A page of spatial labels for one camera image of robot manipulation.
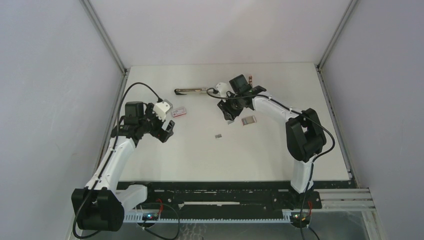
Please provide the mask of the black and beige stapler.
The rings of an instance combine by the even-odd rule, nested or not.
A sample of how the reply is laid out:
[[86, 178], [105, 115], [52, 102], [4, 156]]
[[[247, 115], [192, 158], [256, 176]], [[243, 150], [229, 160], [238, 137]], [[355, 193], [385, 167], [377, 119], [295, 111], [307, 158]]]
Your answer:
[[207, 87], [201, 88], [176, 88], [174, 89], [174, 93], [177, 96], [187, 96], [187, 95], [206, 95]]

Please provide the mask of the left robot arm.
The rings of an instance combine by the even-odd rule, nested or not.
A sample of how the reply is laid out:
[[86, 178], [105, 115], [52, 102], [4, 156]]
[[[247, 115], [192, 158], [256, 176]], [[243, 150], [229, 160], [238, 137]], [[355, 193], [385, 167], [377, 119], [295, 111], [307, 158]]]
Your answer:
[[137, 205], [145, 209], [155, 205], [157, 196], [145, 185], [135, 184], [121, 192], [117, 192], [117, 187], [125, 165], [145, 135], [165, 143], [174, 134], [173, 120], [164, 126], [172, 109], [173, 105], [167, 100], [125, 104], [124, 115], [111, 132], [108, 153], [87, 184], [76, 188], [71, 195], [75, 229], [116, 232], [126, 213]]

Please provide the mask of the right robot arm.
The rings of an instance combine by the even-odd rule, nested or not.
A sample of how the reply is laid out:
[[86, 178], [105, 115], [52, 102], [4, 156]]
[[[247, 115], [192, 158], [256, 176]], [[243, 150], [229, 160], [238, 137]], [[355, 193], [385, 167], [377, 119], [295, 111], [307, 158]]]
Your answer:
[[295, 208], [307, 204], [307, 191], [313, 187], [313, 161], [327, 143], [317, 112], [312, 108], [296, 110], [280, 103], [266, 88], [252, 86], [242, 74], [229, 83], [218, 83], [207, 94], [219, 100], [217, 106], [227, 121], [234, 121], [244, 109], [250, 109], [284, 126], [287, 149], [294, 159], [289, 203]]

